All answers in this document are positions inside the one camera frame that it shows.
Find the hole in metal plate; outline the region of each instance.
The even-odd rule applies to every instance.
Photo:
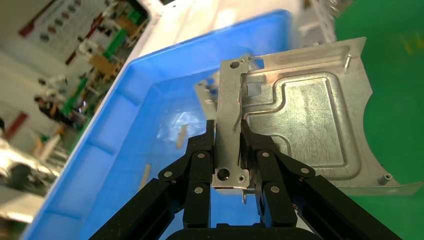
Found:
[[[219,180],[221,180],[221,181],[226,181],[226,180],[228,180],[228,178],[230,177],[230,171],[228,171],[228,169],[226,169],[226,168],[221,168],[221,169],[218,171],[217,176],[218,176],[218,179],[219,179]]]
[[[261,95],[261,83],[259,81],[248,83],[247,96],[254,97],[259,95]]]
[[[240,66],[240,62],[238,62],[238,61],[233,61],[230,65],[229,65],[229,67],[230,68],[232,68],[232,69],[236,69],[236,68],[238,68]]]

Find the metal plate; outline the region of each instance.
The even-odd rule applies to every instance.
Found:
[[[241,78],[242,117],[253,132],[271,136],[282,153],[313,167],[317,175],[323,175],[337,187],[350,188],[345,191],[350,195],[383,193],[385,189],[401,187],[395,179],[384,186],[379,184],[379,178],[387,172],[374,157],[364,134],[364,110],[372,94],[360,58],[365,41],[363,37],[249,57],[250,62],[263,61],[264,68],[256,70],[229,67],[245,57],[222,62],[218,130],[224,126],[226,129],[221,131],[228,133],[237,116],[237,86],[232,86],[232,90],[223,87],[228,88],[228,83]],[[258,86],[259,92],[249,90]],[[233,93],[232,99],[224,99],[222,91]],[[233,118],[220,119],[222,108],[232,109]],[[216,137],[218,146],[220,132]],[[237,163],[235,156],[238,156],[236,146],[221,153],[216,170]],[[238,166],[232,171],[238,176],[244,169]],[[215,177],[212,186],[252,187]]]

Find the rectangular cutout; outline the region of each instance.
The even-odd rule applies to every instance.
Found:
[[[261,95],[261,82],[251,82],[247,84],[247,96],[254,97]]]

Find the white wall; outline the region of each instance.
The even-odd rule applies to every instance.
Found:
[[[44,134],[51,134],[58,126],[39,111],[33,100],[34,95],[41,91],[36,81],[40,76],[42,75],[39,72],[0,51],[0,101],[8,103],[28,115],[10,143],[26,152],[30,151],[34,144],[34,138],[30,131],[36,130]]]
[[[91,68],[83,57],[77,56],[67,66],[18,34],[49,2],[50,0],[1,0],[0,50],[44,76],[66,74],[76,77]]]
[[[19,30],[51,0],[0,1],[0,100],[28,114],[24,125],[11,140],[14,146],[27,152],[34,144],[30,130],[49,134],[57,127],[40,113],[33,101],[34,95],[41,91],[37,79],[65,74],[72,87],[78,85],[78,76],[91,66],[78,55],[66,65],[19,35]]]

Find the metal pin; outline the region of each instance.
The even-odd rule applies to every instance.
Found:
[[[308,174],[309,173],[309,169],[307,169],[307,168],[302,168],[302,169],[300,169],[300,171],[302,172],[302,173],[304,173],[304,174]]]
[[[201,194],[201,193],[203,193],[203,188],[198,186],[194,189],[194,192],[197,193],[197,194]]]
[[[386,185],[392,179],[393,179],[393,176],[390,173],[386,173],[382,177],[380,177],[380,179],[378,179],[378,183],[380,185]]]
[[[169,177],[171,177],[171,176],[172,176],[172,171],[166,171],[163,175],[164,175],[165,177],[169,178]]]
[[[246,195],[246,192],[245,191],[242,191],[241,201],[244,203],[244,205],[246,205],[246,203],[247,203],[247,195]]]
[[[280,188],[278,186],[272,186],[271,187],[271,192],[278,193],[278,192],[280,192]]]
[[[351,64],[352,55],[348,54],[346,55],[346,59],[344,60],[343,68],[347,69],[349,65]]]

